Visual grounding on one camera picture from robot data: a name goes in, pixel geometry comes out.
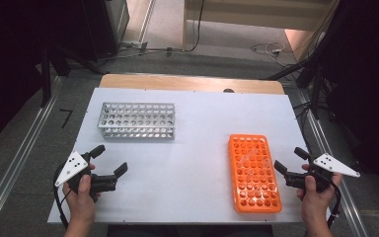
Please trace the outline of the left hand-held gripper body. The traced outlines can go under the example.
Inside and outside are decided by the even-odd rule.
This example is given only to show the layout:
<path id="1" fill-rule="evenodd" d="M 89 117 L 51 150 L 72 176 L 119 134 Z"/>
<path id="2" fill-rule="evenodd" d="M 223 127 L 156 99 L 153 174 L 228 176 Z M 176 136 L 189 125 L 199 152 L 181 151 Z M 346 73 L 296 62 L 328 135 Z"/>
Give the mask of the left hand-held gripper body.
<path id="1" fill-rule="evenodd" d="M 73 192 L 77 192 L 82 176 L 90 175 L 90 196 L 93 201 L 98 200 L 97 193 L 114 191 L 116 187 L 117 177 L 114 174 L 107 176 L 98 176 L 96 174 L 93 174 L 89 166 L 90 159 L 91 157 L 89 152 L 80 154 L 77 151 L 73 151 L 63 165 L 61 172 L 54 182 L 54 185 L 56 187 L 60 187 L 64 183 L 68 183 L 70 189 Z"/>

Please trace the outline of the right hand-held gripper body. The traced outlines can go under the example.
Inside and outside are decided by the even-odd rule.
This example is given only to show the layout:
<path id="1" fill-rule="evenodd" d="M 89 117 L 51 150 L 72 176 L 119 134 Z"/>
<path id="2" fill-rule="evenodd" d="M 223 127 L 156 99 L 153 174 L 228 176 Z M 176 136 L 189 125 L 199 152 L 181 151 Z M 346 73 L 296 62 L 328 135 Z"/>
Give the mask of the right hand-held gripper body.
<path id="1" fill-rule="evenodd" d="M 324 153 L 319 157 L 312 157 L 307 160 L 309 168 L 306 173 L 299 174 L 289 172 L 287 170 L 284 176 L 285 184 L 288 187 L 305 190 L 305 177 L 311 175 L 316 180 L 316 191 L 318 193 L 326 190 L 332 181 L 334 173 L 359 178 L 360 173 L 346 166 L 344 163 L 328 153 Z"/>

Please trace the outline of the orange test tube rack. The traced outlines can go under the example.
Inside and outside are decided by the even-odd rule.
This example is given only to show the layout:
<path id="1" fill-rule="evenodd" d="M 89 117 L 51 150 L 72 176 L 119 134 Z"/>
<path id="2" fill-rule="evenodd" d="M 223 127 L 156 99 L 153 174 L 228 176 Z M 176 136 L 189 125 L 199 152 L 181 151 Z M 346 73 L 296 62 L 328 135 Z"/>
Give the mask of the orange test tube rack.
<path id="1" fill-rule="evenodd" d="M 253 148 L 256 148 L 258 153 L 250 157 L 249 152 Z M 231 134 L 228 141 L 228 154 L 235 209 L 244 213 L 281 212 L 282 202 L 273 164 L 267 168 L 264 163 L 265 157 L 271 159 L 266 137 L 259 134 Z M 249 161 L 245 166 L 239 167 L 239 161 L 243 156 L 249 156 Z M 245 172 L 248 169 L 255 171 L 250 182 L 246 181 Z M 263 190 L 262 197 L 255 197 L 257 188 Z"/>

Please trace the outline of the metal test tube rack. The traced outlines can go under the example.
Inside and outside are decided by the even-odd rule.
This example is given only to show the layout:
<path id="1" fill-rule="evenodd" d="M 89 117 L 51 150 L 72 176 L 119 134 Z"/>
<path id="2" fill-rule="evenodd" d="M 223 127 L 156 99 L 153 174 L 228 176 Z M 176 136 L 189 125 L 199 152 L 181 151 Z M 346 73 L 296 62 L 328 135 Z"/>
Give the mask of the metal test tube rack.
<path id="1" fill-rule="evenodd" d="M 171 103 L 104 102 L 98 129 L 105 138 L 173 139 L 175 114 Z"/>

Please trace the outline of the person's left hand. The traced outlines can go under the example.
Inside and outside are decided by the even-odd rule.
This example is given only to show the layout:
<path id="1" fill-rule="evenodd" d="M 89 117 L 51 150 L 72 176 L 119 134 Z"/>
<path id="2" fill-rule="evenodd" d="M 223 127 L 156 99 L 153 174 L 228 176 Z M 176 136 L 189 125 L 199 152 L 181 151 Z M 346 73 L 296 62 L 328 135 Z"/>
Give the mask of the person's left hand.
<path id="1" fill-rule="evenodd" d="M 67 204 L 70 210 L 68 230 L 76 232 L 88 231 L 95 221 L 95 204 L 90 197 L 91 176 L 83 175 L 77 192 L 71 192 L 68 184 L 63 187 Z"/>

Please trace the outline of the person's right hand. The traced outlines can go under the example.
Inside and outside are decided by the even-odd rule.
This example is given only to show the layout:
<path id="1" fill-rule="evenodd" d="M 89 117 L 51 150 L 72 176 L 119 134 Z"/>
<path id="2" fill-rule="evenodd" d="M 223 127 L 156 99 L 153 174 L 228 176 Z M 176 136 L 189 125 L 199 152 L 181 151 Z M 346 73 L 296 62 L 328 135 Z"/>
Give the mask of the person's right hand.
<path id="1" fill-rule="evenodd" d="M 321 193 L 316 191 L 316 180 L 313 176 L 305 177 L 305 190 L 299 189 L 297 196 L 302 200 L 301 217 L 306 226 L 327 225 L 327 208 L 335 195 L 335 188 L 329 186 Z"/>

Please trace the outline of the black metal stand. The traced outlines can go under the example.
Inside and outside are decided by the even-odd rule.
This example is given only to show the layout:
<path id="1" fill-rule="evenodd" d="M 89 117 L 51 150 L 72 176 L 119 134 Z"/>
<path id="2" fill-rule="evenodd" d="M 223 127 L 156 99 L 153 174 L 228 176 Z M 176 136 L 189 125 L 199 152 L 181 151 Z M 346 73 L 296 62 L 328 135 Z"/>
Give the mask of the black metal stand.
<path id="1" fill-rule="evenodd" d="M 69 50 L 62 44 L 53 40 L 45 41 L 40 48 L 40 60 L 41 60 L 41 81 L 42 81 L 42 100 L 41 107 L 45 107 L 51 98 L 51 84 L 50 84 L 50 65 L 53 65 L 56 73 L 61 76 L 68 76 L 70 73 L 70 67 L 66 61 L 67 58 L 71 58 L 80 65 L 89 69 L 90 71 L 105 75 L 105 72 L 88 60 Z"/>
<path id="2" fill-rule="evenodd" d="M 276 81 L 290 73 L 301 70 L 300 75 L 296 79 L 296 86 L 298 88 L 306 88 L 310 83 L 312 86 L 312 99 L 307 108 L 311 110 L 315 119 L 319 118 L 319 96 L 321 81 L 323 78 L 323 67 L 319 64 L 317 59 L 307 58 L 292 66 L 289 66 L 282 71 L 267 77 L 267 80 Z"/>

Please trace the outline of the white table board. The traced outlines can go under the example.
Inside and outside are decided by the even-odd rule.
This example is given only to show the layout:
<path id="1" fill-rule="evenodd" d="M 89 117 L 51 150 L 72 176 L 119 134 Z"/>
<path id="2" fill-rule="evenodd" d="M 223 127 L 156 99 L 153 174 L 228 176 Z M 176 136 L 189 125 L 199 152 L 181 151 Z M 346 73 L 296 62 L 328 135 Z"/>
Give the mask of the white table board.
<path id="1" fill-rule="evenodd" d="M 103 138 L 97 122 L 105 102 L 172 103 L 176 134 L 172 139 Z M 282 200 L 278 213 L 236 211 L 232 194 L 228 139 L 233 134 L 262 134 L 272 159 L 291 172 L 303 160 L 295 155 L 305 142 L 285 95 L 206 93 L 131 89 L 95 89 L 74 145 L 87 152 L 103 144 L 96 174 L 122 163 L 127 172 L 115 191 L 96 203 L 100 223 L 242 224 L 300 221 L 301 202 L 293 188 L 277 180 Z"/>

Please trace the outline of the black curtain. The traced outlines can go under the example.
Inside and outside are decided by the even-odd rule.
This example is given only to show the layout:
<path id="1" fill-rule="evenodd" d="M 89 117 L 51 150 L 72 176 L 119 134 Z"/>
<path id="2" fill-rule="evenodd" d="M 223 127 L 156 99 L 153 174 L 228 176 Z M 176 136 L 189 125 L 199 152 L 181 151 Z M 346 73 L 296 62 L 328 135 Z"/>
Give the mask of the black curtain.
<path id="1" fill-rule="evenodd" d="M 79 19 L 80 0 L 0 0 L 0 133 L 44 84 L 37 65 L 46 55 L 59 70 Z"/>
<path id="2" fill-rule="evenodd" d="M 327 103 L 356 143 L 352 152 L 379 175 L 379 0 L 341 0 L 345 12 L 327 51 Z"/>

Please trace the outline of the person's dark clothing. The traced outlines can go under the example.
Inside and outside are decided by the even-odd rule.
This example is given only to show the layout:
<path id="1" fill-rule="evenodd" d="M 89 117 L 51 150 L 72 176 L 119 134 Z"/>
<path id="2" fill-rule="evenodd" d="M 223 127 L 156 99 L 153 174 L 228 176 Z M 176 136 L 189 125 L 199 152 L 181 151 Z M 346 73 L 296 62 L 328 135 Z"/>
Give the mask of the person's dark clothing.
<path id="1" fill-rule="evenodd" d="M 109 225 L 107 237 L 274 237 L 270 225 Z"/>

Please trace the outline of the grey power strip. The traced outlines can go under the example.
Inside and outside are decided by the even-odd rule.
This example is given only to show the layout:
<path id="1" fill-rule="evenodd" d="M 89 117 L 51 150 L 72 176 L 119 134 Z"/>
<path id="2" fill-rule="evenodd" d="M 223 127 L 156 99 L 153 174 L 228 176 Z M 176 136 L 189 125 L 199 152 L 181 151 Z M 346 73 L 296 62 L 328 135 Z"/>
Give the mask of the grey power strip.
<path id="1" fill-rule="evenodd" d="M 143 53 L 147 50 L 147 44 L 148 42 L 139 42 L 139 41 L 122 42 L 119 48 L 121 50 L 137 49 L 140 53 Z"/>

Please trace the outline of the black cabinet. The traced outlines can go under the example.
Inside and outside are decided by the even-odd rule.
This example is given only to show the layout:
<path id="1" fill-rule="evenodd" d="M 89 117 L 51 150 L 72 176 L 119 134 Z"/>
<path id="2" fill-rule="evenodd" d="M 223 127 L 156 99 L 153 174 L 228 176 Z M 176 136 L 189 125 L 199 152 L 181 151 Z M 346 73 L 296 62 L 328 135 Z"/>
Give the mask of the black cabinet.
<path id="1" fill-rule="evenodd" d="M 93 49 L 98 59 L 116 52 L 110 0 L 82 0 Z"/>

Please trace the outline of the grey metal cabinet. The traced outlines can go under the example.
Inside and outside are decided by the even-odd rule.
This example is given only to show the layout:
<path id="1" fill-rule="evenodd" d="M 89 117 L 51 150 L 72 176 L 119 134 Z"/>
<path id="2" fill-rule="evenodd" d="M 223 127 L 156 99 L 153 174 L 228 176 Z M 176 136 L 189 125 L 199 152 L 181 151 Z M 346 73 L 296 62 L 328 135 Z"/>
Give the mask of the grey metal cabinet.
<path id="1" fill-rule="evenodd" d="M 106 4 L 115 43 L 120 44 L 129 22 L 127 2 L 126 0 L 107 0 Z"/>

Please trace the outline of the light wooden furniture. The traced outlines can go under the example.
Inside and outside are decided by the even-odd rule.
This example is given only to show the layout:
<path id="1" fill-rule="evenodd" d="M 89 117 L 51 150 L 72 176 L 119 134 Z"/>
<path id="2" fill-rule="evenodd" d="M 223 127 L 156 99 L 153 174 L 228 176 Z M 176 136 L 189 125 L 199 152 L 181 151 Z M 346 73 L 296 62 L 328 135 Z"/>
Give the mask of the light wooden furniture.
<path id="1" fill-rule="evenodd" d="M 207 22 L 287 29 L 294 51 L 303 53 L 313 33 L 340 0 L 185 0 L 182 49 L 187 45 L 187 21 L 201 17 Z"/>

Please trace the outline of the aluminium floor rail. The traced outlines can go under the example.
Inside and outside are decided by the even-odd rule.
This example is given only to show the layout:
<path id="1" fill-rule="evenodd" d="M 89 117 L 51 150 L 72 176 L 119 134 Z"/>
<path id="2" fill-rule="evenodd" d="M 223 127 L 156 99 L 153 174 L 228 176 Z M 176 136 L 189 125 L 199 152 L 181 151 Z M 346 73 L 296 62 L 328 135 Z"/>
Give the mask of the aluminium floor rail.
<path id="1" fill-rule="evenodd" d="M 313 154 L 329 153 L 333 154 L 333 150 L 327 136 L 322 128 L 322 123 L 319 119 L 315 119 L 311 112 L 305 112 L 304 118 L 300 119 L 301 131 L 306 134 L 307 130 L 313 133 L 313 137 L 304 140 L 307 143 L 307 148 Z M 368 237 L 365 225 L 355 205 L 352 195 L 346 185 L 345 180 L 340 184 L 341 192 L 341 215 L 346 219 L 353 237 Z"/>
<path id="2" fill-rule="evenodd" d="M 50 89 L 53 94 L 50 96 L 45 106 L 40 108 L 37 115 L 28 130 L 23 142 L 14 155 L 9 167 L 4 173 L 2 180 L 0 181 L 0 211 L 4 206 L 11 190 L 13 189 L 21 171 L 29 158 L 31 150 L 33 149 L 38 136 L 58 98 L 60 87 L 63 85 L 65 77 L 56 76 L 51 84 Z"/>

